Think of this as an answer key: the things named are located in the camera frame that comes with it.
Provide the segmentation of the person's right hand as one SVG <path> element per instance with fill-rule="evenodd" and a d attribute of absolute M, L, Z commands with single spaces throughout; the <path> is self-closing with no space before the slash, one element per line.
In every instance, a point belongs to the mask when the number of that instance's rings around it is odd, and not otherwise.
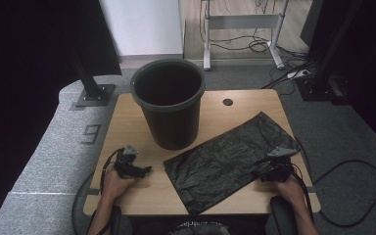
<path fill-rule="evenodd" d="M 305 194 L 300 182 L 294 177 L 290 176 L 286 181 L 275 181 L 274 186 L 278 193 L 297 209 L 304 209 L 306 207 Z"/>

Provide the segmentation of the person's dark clothing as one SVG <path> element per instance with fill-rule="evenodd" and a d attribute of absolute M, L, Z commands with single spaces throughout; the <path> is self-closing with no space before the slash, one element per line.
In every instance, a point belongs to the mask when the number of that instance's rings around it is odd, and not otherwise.
<path fill-rule="evenodd" d="M 132 218 L 133 235 L 266 235 L 267 215 Z"/>

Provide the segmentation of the person's left hand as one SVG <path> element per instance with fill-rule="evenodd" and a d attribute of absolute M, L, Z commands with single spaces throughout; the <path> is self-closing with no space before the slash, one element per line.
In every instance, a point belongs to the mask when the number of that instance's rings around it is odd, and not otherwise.
<path fill-rule="evenodd" d="M 109 165 L 105 172 L 102 198 L 113 201 L 136 182 L 135 178 L 121 178 L 115 168 Z"/>

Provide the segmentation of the black metal stand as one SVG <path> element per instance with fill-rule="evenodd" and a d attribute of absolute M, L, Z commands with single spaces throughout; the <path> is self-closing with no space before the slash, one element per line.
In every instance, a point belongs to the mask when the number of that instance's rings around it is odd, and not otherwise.
<path fill-rule="evenodd" d="M 106 107 L 116 86 L 114 84 L 98 84 L 93 76 L 87 74 L 76 55 L 72 55 L 70 61 L 77 77 L 83 84 L 83 91 L 75 105 L 79 108 Z"/>
<path fill-rule="evenodd" d="M 304 101 L 326 102 L 334 105 L 346 105 L 345 80 L 332 72 L 338 59 L 338 51 L 344 37 L 363 0 L 343 0 L 347 9 L 335 23 L 335 29 L 328 34 L 326 41 L 319 47 L 322 55 L 314 60 L 316 71 L 311 77 L 297 78 L 296 84 Z"/>

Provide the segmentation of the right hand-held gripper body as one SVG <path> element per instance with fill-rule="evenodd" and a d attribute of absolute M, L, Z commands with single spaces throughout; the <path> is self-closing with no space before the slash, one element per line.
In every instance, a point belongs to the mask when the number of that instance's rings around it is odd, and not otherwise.
<path fill-rule="evenodd" d="M 298 153 L 296 149 L 288 149 L 276 147 L 270 151 L 268 156 L 267 176 L 271 177 L 271 181 L 286 181 L 293 172 L 291 158 Z"/>

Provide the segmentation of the white metal desk frame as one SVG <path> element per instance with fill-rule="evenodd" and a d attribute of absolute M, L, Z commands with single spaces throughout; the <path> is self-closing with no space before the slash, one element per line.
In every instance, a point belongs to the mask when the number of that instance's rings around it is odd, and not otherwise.
<path fill-rule="evenodd" d="M 205 71 L 211 69 L 211 40 L 210 31 L 220 29 L 251 29 L 262 28 L 271 29 L 271 39 L 266 43 L 275 66 L 279 70 L 285 68 L 277 49 L 281 28 L 286 17 L 289 0 L 283 0 L 278 14 L 258 14 L 258 15 L 234 15 L 234 16 L 212 16 L 211 0 L 205 0 L 205 48 L 203 57 L 203 68 Z"/>

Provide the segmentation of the black plastic garbage bag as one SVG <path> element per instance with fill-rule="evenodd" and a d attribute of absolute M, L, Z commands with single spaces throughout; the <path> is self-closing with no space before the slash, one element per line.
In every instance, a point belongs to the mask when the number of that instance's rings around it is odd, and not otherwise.
<path fill-rule="evenodd" d="M 164 170 L 185 209 L 200 214 L 258 178 L 259 166 L 277 148 L 299 144 L 265 113 L 259 113 L 195 148 L 164 161 Z"/>

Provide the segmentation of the white power strip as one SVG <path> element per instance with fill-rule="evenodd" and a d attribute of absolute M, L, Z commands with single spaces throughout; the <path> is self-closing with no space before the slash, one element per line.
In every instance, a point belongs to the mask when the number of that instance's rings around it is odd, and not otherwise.
<path fill-rule="evenodd" d="M 303 76 L 307 76 L 307 75 L 310 75 L 309 70 L 299 70 L 299 71 L 289 72 L 287 74 L 287 78 L 288 79 L 294 79 L 294 78 L 303 77 Z"/>

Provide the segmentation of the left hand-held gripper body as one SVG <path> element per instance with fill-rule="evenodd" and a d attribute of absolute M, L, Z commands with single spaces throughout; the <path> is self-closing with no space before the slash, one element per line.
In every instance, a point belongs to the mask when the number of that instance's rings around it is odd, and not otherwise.
<path fill-rule="evenodd" d="M 138 177 L 139 172 L 133 164 L 138 151 L 130 145 L 117 150 L 114 168 L 121 178 Z"/>

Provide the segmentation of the black plastic trash bin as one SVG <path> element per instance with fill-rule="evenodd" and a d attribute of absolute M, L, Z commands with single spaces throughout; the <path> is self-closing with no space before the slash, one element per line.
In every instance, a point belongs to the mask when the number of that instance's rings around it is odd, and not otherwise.
<path fill-rule="evenodd" d="M 180 150 L 196 140 L 206 82 L 195 64 L 182 59 L 148 63 L 132 76 L 130 89 L 160 147 Z"/>

